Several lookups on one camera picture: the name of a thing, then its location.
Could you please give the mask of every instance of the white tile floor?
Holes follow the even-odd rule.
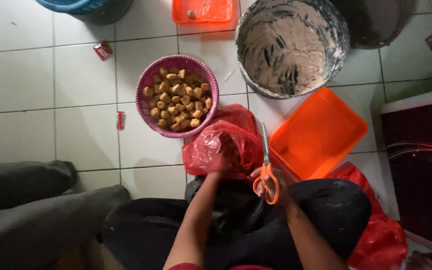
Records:
[[[248,89],[236,61],[234,29],[255,0],[235,1],[231,23],[204,28],[177,26],[171,0],[134,1],[123,19],[106,26],[87,26],[34,0],[0,0],[0,162],[69,160],[83,171],[80,190],[123,183],[134,198],[183,198],[183,140],[150,130],[132,103],[147,65],[175,53],[201,59],[218,79],[220,105],[249,108],[270,134],[308,98],[272,100]],[[328,83],[370,125],[345,160],[363,171],[393,217],[378,112],[385,102],[432,91],[432,51],[424,41],[432,33],[432,0],[415,0],[411,14],[391,46],[350,50]],[[102,39],[115,51],[104,62],[92,49]],[[121,131],[117,111],[127,116]]]

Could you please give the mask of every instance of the batter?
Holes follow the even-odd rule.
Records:
[[[274,0],[255,10],[240,29],[246,37],[240,46],[241,61],[253,82],[263,88],[303,94],[325,82],[325,46],[335,45],[319,12],[303,2],[287,2]]]

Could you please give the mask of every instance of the red fabric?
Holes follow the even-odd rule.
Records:
[[[252,112],[239,104],[216,110],[213,120],[201,133],[191,137],[182,147],[184,169],[190,175],[208,175],[208,166],[221,148],[219,137],[228,133],[237,146],[241,166],[226,175],[228,179],[246,179],[254,169],[261,167],[263,139],[259,134]]]
[[[331,172],[327,178],[341,178],[360,186],[371,202],[371,217],[347,263],[359,270],[399,269],[408,255],[408,245],[398,222],[384,214],[368,179],[351,162]]]
[[[201,270],[201,268],[192,263],[181,263],[171,267],[169,270]],[[240,265],[231,267],[229,270],[272,270],[271,268],[266,268],[256,265]]]

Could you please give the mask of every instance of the hand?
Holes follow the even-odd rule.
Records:
[[[251,173],[251,177],[258,177],[259,175],[261,175],[262,170],[263,170],[262,167],[255,169]],[[288,186],[286,185],[285,177],[283,175],[283,172],[280,171],[279,169],[273,168],[273,174],[279,183],[279,199],[276,202],[276,205],[280,205],[280,206],[285,208],[292,201],[290,199],[289,194],[288,194]],[[269,197],[272,200],[274,200],[275,194],[276,194],[276,192],[275,192],[276,187],[275,187],[275,183],[274,183],[273,179],[271,178],[271,176],[269,176],[269,174],[265,174],[262,176],[262,180],[268,186]],[[266,195],[266,188],[264,187],[262,181],[260,181],[258,183],[257,194],[258,194],[258,197],[260,197],[260,198],[262,198]]]

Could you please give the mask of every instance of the scissors blade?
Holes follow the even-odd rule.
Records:
[[[266,166],[269,165],[269,145],[265,122],[262,122],[262,154],[264,158],[264,164]]]

